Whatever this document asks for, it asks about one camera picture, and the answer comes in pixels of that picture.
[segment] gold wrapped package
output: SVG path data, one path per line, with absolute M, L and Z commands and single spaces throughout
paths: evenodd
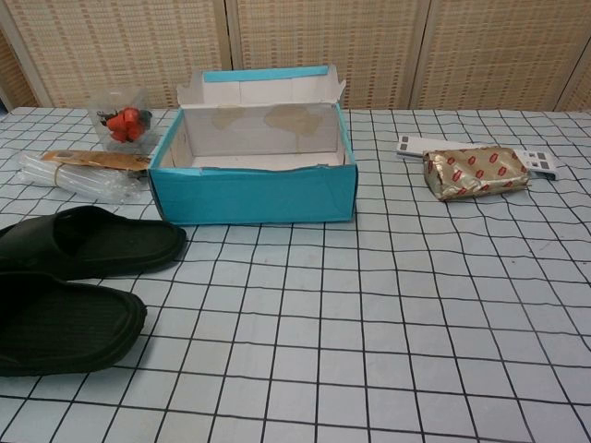
M 425 181 L 439 200 L 527 188 L 529 174 L 510 148 L 432 150 L 423 155 Z

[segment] wrapped package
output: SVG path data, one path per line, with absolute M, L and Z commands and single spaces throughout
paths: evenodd
M 59 186 L 106 203 L 123 204 L 139 198 L 141 185 L 127 171 L 48 162 L 40 155 L 23 152 L 18 179 L 23 183 Z
M 423 155 L 425 181 L 439 200 L 526 189 L 527 168 L 510 148 L 433 150 Z

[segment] table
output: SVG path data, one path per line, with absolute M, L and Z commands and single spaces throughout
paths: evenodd
M 354 220 L 188 228 L 171 268 L 90 281 L 146 303 L 141 337 L 101 372 L 0 378 L 0 440 L 589 441 L 591 114 L 346 116 Z M 439 203 L 401 135 L 551 151 L 561 180 Z M 21 184 L 21 150 L 97 141 L 79 109 L 0 121 L 0 227 L 91 203 Z M 101 206 L 158 218 L 148 190 Z

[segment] wicker partition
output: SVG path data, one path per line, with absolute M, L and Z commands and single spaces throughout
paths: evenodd
M 37 106 L 29 83 L 23 76 L 17 58 L 10 50 L 6 36 L 0 30 L 0 90 L 6 95 L 3 99 L 8 108 L 18 106 Z
M 346 106 L 408 106 L 428 1 L 228 1 L 244 68 L 335 63 Z
M 589 0 L 432 0 L 411 107 L 552 110 L 590 31 Z
M 54 106 L 85 106 L 95 90 L 132 85 L 147 87 L 154 107 L 176 106 L 176 85 L 194 66 L 230 65 L 223 0 L 6 4 Z
M 591 41 L 574 70 L 556 109 L 557 111 L 591 110 Z

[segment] black slipper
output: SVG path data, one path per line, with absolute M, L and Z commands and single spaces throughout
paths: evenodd
M 90 372 L 131 349 L 146 317 L 132 293 L 35 272 L 0 273 L 0 376 Z
M 1 230 L 0 270 L 47 272 L 62 280 L 138 273 L 172 261 L 185 238 L 166 221 L 82 206 Z

